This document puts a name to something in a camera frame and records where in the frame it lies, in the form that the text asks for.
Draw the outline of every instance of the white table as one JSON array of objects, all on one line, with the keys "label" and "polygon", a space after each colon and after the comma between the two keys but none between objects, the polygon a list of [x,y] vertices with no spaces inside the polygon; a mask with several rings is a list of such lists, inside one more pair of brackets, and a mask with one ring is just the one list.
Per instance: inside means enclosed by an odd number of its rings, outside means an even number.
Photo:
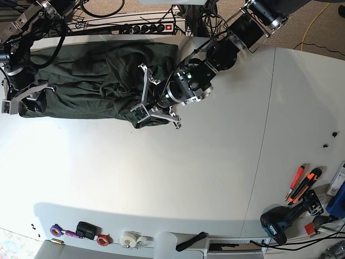
[{"label": "white table", "polygon": [[[79,36],[65,44],[126,39]],[[149,39],[178,44],[182,57],[205,41]],[[33,49],[57,42],[44,39]],[[283,204],[298,166],[327,166],[317,183],[323,185],[344,160],[344,69],[340,60],[267,46],[241,54],[212,81],[211,96],[179,107],[178,131],[172,125],[138,130],[113,119],[0,114],[0,194],[9,212],[0,215],[0,227],[48,239],[53,224],[75,230],[79,221],[101,227],[114,241],[123,230],[266,236],[260,215]],[[334,131],[340,132],[335,139]],[[32,230],[32,223],[43,229]]]}]

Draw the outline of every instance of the black handle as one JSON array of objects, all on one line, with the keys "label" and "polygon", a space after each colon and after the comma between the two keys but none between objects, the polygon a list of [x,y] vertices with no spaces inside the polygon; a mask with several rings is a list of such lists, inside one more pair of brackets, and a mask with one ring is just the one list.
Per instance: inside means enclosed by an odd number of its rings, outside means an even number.
[{"label": "black handle", "polygon": [[182,252],[183,250],[186,250],[187,248],[189,248],[190,246],[192,246],[194,243],[204,239],[207,237],[207,234],[205,232],[201,232],[199,235],[193,237],[191,240],[188,240],[184,243],[179,244],[176,247],[176,251],[178,252]]},{"label": "black handle", "polygon": [[304,206],[304,203],[301,202],[300,204],[293,207],[289,213],[286,214],[285,221],[292,224],[297,218],[299,218],[307,209]]},{"label": "black handle", "polygon": [[297,189],[295,189],[295,191],[293,192],[293,194],[291,195],[291,199],[295,199],[298,194],[300,193],[301,190],[303,190],[304,187],[306,187],[310,182],[310,179],[308,179],[308,177],[305,177],[303,179],[303,181],[301,182],[300,185],[298,185]]}]

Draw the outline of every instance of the power drill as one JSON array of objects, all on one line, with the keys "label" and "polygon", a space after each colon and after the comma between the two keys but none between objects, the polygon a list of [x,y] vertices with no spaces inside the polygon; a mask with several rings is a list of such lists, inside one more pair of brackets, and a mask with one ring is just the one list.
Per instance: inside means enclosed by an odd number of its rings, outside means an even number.
[{"label": "power drill", "polygon": [[292,226],[292,223],[304,212],[310,212],[311,216],[323,213],[320,200],[313,190],[308,191],[303,197],[303,201],[293,208],[281,206],[262,214],[260,217],[261,226],[277,244],[283,245],[287,241],[285,229]]}]

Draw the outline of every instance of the floor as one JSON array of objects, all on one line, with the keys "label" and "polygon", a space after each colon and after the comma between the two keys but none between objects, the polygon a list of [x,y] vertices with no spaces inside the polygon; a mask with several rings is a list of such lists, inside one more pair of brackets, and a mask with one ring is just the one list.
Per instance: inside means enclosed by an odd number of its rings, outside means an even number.
[{"label": "floor", "polygon": [[[120,5],[121,0],[97,0],[90,1],[86,6],[98,13],[107,13]],[[218,10],[224,18],[230,17],[243,0],[221,0],[218,2]],[[326,46],[332,51],[340,51],[345,54],[345,19],[338,15],[340,4],[331,4],[325,12],[315,21],[306,37],[305,43],[315,43]],[[293,49],[302,42],[304,33],[314,17],[326,6],[326,3],[312,1],[294,13],[290,21],[274,34],[266,44]],[[141,5],[138,0],[126,0],[121,12],[168,10],[169,5]],[[315,46],[305,46],[307,52],[345,60],[345,56],[339,53],[329,52]]]},{"label": "floor", "polygon": [[34,259],[42,242],[0,228],[0,259]]}]

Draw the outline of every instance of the bolt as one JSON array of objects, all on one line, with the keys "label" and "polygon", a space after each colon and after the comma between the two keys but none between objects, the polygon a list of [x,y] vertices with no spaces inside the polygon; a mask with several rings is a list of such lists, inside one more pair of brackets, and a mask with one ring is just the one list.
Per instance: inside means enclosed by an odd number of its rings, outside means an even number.
[{"label": "bolt", "polygon": [[192,82],[190,84],[190,88],[192,88],[192,90],[198,88],[198,83],[197,82]]}]

